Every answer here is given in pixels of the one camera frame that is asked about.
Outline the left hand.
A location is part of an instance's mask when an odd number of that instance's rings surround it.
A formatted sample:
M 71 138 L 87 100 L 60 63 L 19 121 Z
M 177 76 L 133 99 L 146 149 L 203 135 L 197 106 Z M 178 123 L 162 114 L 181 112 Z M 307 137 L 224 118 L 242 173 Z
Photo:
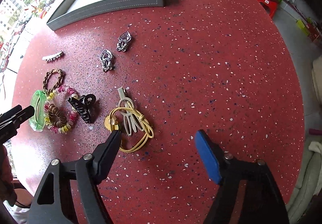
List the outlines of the left hand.
M 10 206 L 13 206 L 17 200 L 12 181 L 13 175 L 7 149 L 1 145 L 1 200 L 7 201 Z

